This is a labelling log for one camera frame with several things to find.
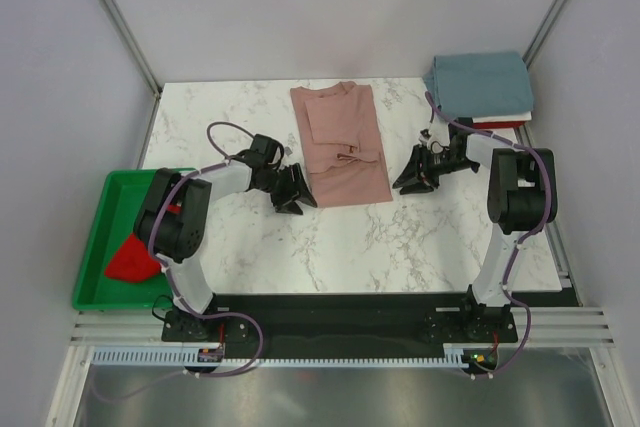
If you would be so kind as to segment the pink printed t-shirt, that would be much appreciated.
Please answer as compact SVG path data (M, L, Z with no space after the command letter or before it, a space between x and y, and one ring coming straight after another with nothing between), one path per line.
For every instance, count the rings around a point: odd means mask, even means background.
M353 81L290 96L304 163L320 208L392 200L372 88Z

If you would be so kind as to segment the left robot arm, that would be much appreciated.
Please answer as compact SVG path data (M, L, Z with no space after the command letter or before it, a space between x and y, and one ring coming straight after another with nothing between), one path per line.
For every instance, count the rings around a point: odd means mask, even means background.
M160 264L173 304L187 313L185 329L208 340L219 329L219 316L209 307L214 293L208 286L199 251L206 240L210 206L232 194L257 190L269 195L275 211L301 215L301 206L318 206L298 163L283 165L284 146L255 134L250 146L220 164L181 172L154 172L133 233Z

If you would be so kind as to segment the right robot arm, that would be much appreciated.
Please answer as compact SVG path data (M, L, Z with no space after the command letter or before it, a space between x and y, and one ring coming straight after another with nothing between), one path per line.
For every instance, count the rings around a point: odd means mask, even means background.
M517 340L511 314L511 281L516 278L528 239L552 222L558 201L554 153L526 149L492 134L450 129L450 142L435 152L412 148L393 187L402 195L430 193L440 177L462 170L489 170L487 211L493 224L489 247L478 276L456 311L427 316L428 326L443 341Z

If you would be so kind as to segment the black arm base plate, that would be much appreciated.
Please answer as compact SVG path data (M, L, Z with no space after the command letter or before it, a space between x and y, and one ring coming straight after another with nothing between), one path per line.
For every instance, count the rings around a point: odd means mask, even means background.
M227 341L232 324L252 317L269 340L278 335L310 339L330 336L415 337L427 344L514 343L511 306L487 307L469 293L444 294L228 294L214 296L198 317L173 306L155 318L164 341Z

